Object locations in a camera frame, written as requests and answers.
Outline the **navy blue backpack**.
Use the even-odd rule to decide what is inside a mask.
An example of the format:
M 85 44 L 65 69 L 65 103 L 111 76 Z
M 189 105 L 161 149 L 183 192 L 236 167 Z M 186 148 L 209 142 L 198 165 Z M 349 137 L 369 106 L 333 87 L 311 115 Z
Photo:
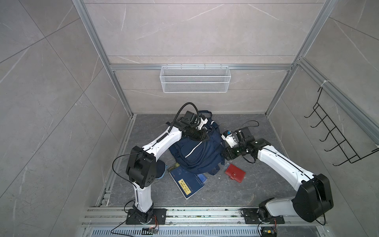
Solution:
M 205 127 L 209 139 L 193 141 L 184 137 L 174 143 L 169 151 L 176 162 L 186 171 L 194 174 L 216 175 L 220 171 L 219 164 L 225 164 L 225 158 L 222 156 L 226 147 L 225 141 L 222 139 L 219 125 L 212 119 L 212 113 L 202 110 L 200 114 L 208 119 Z

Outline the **dark blue yellow-label book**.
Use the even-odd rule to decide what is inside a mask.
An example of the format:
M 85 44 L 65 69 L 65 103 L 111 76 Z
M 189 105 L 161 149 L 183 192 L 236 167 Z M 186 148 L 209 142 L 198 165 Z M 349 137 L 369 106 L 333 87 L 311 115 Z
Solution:
M 190 173 L 181 166 L 170 170 L 169 174 L 182 192 L 185 199 L 189 199 L 204 187 L 204 183 L 198 175 Z

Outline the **colourful landscape cover book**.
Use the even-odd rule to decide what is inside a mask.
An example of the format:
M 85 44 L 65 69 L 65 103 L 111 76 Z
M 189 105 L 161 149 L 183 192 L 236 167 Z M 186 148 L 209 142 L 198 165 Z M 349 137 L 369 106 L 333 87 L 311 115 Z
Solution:
M 168 171 L 175 181 L 183 179 L 188 186 L 204 185 L 207 181 L 207 177 L 204 174 L 191 173 L 182 168 L 178 163 L 172 165 Z

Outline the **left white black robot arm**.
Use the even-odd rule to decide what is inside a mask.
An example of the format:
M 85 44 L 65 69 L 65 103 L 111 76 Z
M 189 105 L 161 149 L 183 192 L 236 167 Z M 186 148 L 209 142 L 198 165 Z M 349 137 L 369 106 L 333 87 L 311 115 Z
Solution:
M 157 176 L 157 161 L 161 155 L 184 136 L 193 140 L 205 140 L 205 124 L 208 119 L 200 116 L 194 122 L 181 118 L 168 126 L 149 144 L 135 146 L 130 154 L 126 174 L 132 182 L 135 194 L 135 208 L 139 214 L 147 214 L 153 209 L 151 185 Z

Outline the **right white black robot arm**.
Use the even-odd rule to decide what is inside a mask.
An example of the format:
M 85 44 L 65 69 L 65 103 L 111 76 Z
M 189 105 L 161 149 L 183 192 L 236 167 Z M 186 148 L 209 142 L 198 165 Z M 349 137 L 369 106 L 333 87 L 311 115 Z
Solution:
M 296 191 L 294 197 L 269 198 L 260 203 L 257 213 L 261 221 L 267 223 L 274 217 L 289 215 L 299 216 L 311 223 L 320 216 L 325 216 L 334 207 L 330 181 L 325 175 L 315 175 L 300 167 L 266 140 L 236 142 L 234 139 L 227 139 L 226 143 L 226 160 L 251 155 L 255 160 L 270 166 Z

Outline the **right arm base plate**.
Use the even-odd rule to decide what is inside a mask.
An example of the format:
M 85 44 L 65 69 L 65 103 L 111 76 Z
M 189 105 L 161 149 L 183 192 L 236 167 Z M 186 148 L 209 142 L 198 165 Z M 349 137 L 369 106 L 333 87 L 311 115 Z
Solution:
M 264 208 L 241 208 L 241 216 L 246 224 L 284 224 L 283 216 L 271 216 Z

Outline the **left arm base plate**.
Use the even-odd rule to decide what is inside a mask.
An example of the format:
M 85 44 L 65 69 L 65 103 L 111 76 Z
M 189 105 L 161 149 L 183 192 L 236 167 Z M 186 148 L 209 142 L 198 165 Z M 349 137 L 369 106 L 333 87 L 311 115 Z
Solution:
M 148 224 L 155 225 L 156 221 L 158 225 L 165 224 L 167 209 L 164 208 L 154 208 L 148 210 L 144 213 L 138 209 L 129 209 L 127 214 L 126 225 L 138 225 L 138 224 Z

